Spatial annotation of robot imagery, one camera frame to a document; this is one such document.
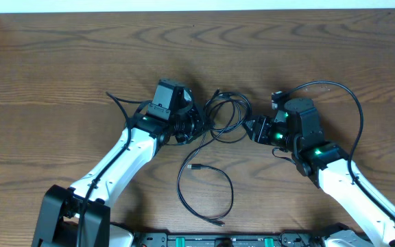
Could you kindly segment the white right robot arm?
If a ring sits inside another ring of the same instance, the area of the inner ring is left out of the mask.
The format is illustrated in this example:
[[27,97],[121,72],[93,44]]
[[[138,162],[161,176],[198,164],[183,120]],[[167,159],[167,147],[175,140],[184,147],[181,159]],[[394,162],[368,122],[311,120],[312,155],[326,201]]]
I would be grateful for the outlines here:
[[346,151],[324,138],[313,101],[288,99],[272,107],[275,117],[257,115],[243,123],[249,138],[290,153],[289,162],[334,198],[373,246],[395,246],[395,206],[364,177]]

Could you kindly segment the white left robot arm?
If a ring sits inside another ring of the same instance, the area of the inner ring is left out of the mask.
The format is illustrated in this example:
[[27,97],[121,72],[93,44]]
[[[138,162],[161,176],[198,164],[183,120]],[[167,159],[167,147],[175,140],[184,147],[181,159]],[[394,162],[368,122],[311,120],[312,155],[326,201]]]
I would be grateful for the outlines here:
[[131,246],[133,234],[110,221],[111,208],[136,173],[174,137],[185,145],[208,122],[191,89],[161,79],[154,98],[140,102],[112,149],[81,179],[44,195],[33,246]]

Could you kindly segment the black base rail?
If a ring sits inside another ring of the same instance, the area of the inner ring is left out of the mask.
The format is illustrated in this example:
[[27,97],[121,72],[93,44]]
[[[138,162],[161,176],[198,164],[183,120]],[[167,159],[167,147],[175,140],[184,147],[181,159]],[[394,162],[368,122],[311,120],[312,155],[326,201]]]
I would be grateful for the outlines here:
[[267,235],[229,234],[173,234],[136,232],[131,247],[320,247],[320,246],[371,246],[367,237],[353,235],[343,239],[325,240],[303,232],[283,232]]

